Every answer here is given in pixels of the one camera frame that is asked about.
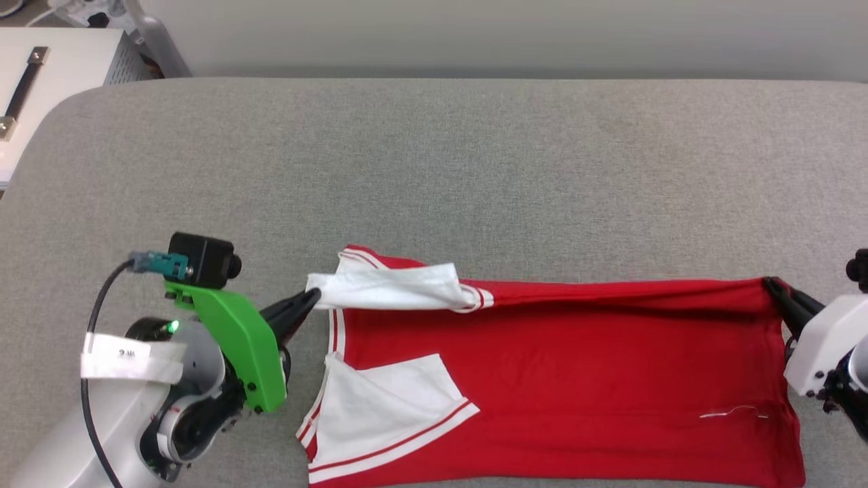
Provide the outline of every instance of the gray fabric surface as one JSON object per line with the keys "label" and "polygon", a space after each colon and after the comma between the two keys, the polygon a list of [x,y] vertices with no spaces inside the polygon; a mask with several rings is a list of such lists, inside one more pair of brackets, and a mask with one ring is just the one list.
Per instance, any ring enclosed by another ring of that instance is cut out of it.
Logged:
{"label": "gray fabric surface", "polygon": [[[466,277],[778,274],[830,300],[857,291],[844,264],[868,247],[866,134],[868,86],[831,82],[194,79],[75,96],[0,201],[0,479],[77,401],[105,276],[176,229],[233,241],[245,266],[230,288],[262,305],[334,269],[348,242]],[[153,314],[174,315],[159,279],[127,276],[99,329]],[[325,342],[315,313],[290,347],[286,406],[222,436],[181,486],[305,486],[293,433]],[[808,484],[865,486],[847,420],[793,403]]]}

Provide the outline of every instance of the red garment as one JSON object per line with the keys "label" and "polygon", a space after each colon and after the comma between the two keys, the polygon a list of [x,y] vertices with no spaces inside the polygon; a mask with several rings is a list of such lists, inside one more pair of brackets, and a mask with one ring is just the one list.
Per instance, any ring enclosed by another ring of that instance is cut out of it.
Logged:
{"label": "red garment", "polygon": [[[346,252],[373,267],[423,266],[362,247]],[[314,463],[312,486],[482,476],[805,483],[781,318],[761,280],[461,284],[479,293],[476,311],[329,313],[335,367],[364,373],[439,354],[463,395],[453,395],[463,404],[449,415],[463,419],[412,449],[435,423],[387,448]],[[321,400],[299,429],[312,461]],[[335,470],[396,446],[411,452]]]}

